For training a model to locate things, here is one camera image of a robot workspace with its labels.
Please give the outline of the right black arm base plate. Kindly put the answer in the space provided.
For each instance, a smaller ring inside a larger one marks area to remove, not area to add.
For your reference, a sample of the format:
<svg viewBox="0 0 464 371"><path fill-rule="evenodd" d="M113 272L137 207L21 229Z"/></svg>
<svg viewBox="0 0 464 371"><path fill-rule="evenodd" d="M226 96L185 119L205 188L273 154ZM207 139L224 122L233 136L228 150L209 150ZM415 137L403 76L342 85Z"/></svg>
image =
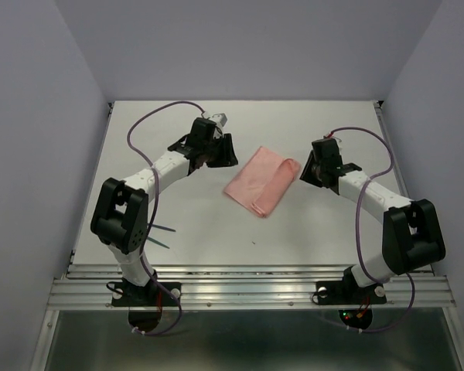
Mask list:
<svg viewBox="0 0 464 371"><path fill-rule="evenodd" d="M380 284L360 288L349 287L342 281L318 281L311 300L317 305L384 305L387 303L384 287Z"/></svg>

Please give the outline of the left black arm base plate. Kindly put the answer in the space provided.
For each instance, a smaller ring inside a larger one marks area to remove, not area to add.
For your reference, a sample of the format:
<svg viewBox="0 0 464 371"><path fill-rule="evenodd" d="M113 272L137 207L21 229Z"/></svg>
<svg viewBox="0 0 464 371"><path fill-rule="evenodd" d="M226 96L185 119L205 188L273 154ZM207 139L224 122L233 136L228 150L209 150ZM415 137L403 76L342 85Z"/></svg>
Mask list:
<svg viewBox="0 0 464 371"><path fill-rule="evenodd" d="M145 287L135 286L126 280L109 281L106 288L112 293L113 307L177 307L176 301L162 289L149 282Z"/></svg>

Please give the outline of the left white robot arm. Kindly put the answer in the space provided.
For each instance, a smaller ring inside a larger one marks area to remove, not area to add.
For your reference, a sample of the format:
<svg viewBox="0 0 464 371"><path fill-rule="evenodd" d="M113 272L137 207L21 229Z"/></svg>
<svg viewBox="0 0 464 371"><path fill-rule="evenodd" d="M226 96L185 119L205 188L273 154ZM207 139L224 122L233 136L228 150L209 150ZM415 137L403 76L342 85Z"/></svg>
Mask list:
<svg viewBox="0 0 464 371"><path fill-rule="evenodd" d="M139 304L151 303L155 270L141 252L148 230L150 202L174 182L207 166L224 168L238 164L232 136L223 131L225 114L198 117L190 133L170 145L149 168L125 179L109 178L101 186L90 230L108 246L131 284L130 295Z"/></svg>

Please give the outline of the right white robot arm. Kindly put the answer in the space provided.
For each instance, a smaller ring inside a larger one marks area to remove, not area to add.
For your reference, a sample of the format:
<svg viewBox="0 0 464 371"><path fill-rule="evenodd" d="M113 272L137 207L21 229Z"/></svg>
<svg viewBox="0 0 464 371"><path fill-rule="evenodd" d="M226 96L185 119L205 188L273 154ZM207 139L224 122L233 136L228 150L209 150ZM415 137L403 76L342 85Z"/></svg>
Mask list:
<svg viewBox="0 0 464 371"><path fill-rule="evenodd" d="M375 182L354 163L344 163L335 138L312 143L301 180L329 189L356 204L356 242L359 263L344 272L341 295L359 301L372 284L443 260L446 255L438 214L427 199L411 200ZM381 251L365 260L360 243L360 212L380 222Z"/></svg>

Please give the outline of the pink satin napkin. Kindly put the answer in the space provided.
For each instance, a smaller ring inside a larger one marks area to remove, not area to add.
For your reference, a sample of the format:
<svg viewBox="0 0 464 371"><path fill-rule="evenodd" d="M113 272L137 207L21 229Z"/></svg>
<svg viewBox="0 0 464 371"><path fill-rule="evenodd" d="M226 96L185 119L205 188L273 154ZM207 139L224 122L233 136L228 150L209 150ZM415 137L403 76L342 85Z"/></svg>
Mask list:
<svg viewBox="0 0 464 371"><path fill-rule="evenodd" d="M223 193L260 218L271 215L301 165L261 146L225 186Z"/></svg>

